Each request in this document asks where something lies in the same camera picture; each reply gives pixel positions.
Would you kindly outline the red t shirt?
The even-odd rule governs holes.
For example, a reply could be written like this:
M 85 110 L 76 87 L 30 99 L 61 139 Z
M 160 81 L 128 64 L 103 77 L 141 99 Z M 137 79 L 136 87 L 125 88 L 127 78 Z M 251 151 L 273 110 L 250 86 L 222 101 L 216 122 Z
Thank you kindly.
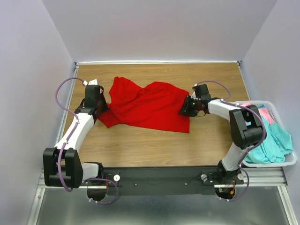
M 165 82 L 142 88 L 124 77 L 115 77 L 109 91 L 111 103 L 100 120 L 107 128 L 118 124 L 189 133 L 189 117 L 179 114 L 188 91 Z

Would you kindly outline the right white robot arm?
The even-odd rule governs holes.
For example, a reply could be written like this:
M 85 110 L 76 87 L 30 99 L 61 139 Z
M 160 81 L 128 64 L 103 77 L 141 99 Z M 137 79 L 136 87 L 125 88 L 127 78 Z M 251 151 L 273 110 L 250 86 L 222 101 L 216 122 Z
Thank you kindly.
M 185 97 L 179 114 L 196 117 L 202 111 L 229 121 L 232 145 L 214 173 L 215 179 L 225 184 L 236 176 L 249 152 L 265 140 L 265 125 L 256 105 L 244 106 L 211 97 L 205 82 L 195 84 L 193 90 L 192 95 Z

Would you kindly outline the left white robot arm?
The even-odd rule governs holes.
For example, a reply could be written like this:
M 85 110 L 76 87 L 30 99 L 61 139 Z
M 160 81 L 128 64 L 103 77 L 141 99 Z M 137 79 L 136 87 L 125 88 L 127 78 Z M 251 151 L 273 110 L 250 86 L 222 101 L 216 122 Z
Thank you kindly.
M 46 148 L 43 152 L 46 186 L 63 187 L 70 192 L 86 180 L 93 185 L 103 182 L 104 174 L 100 171 L 102 164 L 81 163 L 78 152 L 100 114 L 107 110 L 103 87 L 88 84 L 85 87 L 85 98 L 75 110 L 74 119 L 67 132 L 54 147 Z

